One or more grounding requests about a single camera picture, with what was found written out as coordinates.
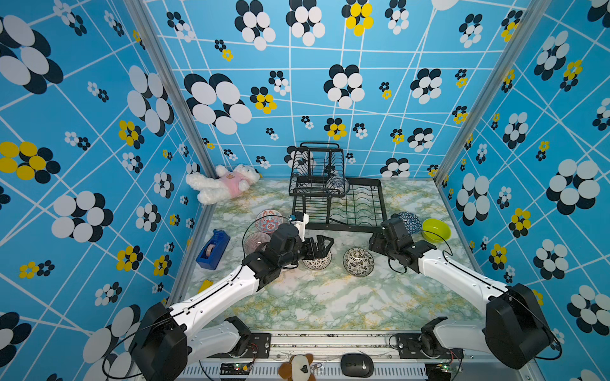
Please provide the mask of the black white leaf bowl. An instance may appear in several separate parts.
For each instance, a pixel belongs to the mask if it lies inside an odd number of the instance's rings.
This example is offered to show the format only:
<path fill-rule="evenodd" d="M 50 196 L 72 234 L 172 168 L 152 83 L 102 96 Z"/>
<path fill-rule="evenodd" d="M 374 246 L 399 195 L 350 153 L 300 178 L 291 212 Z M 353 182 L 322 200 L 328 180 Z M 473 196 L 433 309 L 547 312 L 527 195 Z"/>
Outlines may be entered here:
<path fill-rule="evenodd" d="M 373 255 L 363 248 L 348 249 L 342 259 L 343 267 L 355 277 L 369 276 L 375 267 Z"/>

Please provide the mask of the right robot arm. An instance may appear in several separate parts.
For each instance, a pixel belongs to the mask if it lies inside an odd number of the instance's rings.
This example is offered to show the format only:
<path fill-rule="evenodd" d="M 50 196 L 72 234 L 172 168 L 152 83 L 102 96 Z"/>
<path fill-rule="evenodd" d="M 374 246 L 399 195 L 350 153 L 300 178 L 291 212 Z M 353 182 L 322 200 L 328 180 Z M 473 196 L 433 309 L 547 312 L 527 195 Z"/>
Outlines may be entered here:
<path fill-rule="evenodd" d="M 492 354 L 503 365 L 519 370 L 539 358 L 543 350 L 561 344 L 529 287 L 489 279 L 451 260 L 448 252 L 433 244 L 414 241 L 398 215 L 374 231 L 369 248 L 440 282 L 484 316 L 485 322 L 480 325 L 451 322 L 447 317 L 428 322 L 419 337 L 420 350 L 426 356 L 468 349 Z"/>

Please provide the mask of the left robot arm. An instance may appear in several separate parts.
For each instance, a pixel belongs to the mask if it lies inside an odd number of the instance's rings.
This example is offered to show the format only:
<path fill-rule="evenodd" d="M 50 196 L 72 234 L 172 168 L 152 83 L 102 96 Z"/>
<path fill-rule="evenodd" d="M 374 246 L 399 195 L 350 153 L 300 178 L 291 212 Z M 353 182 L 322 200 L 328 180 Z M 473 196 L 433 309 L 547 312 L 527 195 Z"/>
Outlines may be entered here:
<path fill-rule="evenodd" d="M 335 240 L 305 236 L 304 222 L 280 225 L 270 241 L 259 244 L 241 265 L 217 284 L 172 306 L 157 303 L 144 314 L 130 342 L 129 353 L 146 380 L 174 380 L 192 360 L 230 352 L 214 339 L 197 339 L 203 328 L 233 304 L 255 295 L 275 281 L 284 270 L 301 260 L 328 256 Z"/>

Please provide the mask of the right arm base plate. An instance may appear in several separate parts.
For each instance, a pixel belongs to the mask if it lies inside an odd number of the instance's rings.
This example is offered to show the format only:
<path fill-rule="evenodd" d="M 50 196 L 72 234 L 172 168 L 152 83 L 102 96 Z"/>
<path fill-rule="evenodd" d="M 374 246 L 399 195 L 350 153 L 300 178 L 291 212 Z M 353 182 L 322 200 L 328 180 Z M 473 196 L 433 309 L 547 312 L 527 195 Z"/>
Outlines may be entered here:
<path fill-rule="evenodd" d="M 425 333 L 395 333 L 389 338 L 389 346 L 395 349 L 400 359 L 462 360 L 462 349 L 447 349 Z"/>

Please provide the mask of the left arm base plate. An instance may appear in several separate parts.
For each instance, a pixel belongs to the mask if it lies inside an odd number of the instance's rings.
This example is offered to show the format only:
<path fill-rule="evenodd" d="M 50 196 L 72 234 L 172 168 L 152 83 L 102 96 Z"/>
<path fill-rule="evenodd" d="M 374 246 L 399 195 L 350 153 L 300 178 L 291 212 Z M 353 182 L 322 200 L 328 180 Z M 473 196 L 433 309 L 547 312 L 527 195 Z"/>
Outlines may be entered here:
<path fill-rule="evenodd" d="M 251 333 L 239 339 L 236 346 L 226 353 L 218 353 L 211 358 L 229 359 L 268 359 L 271 349 L 270 333 Z"/>

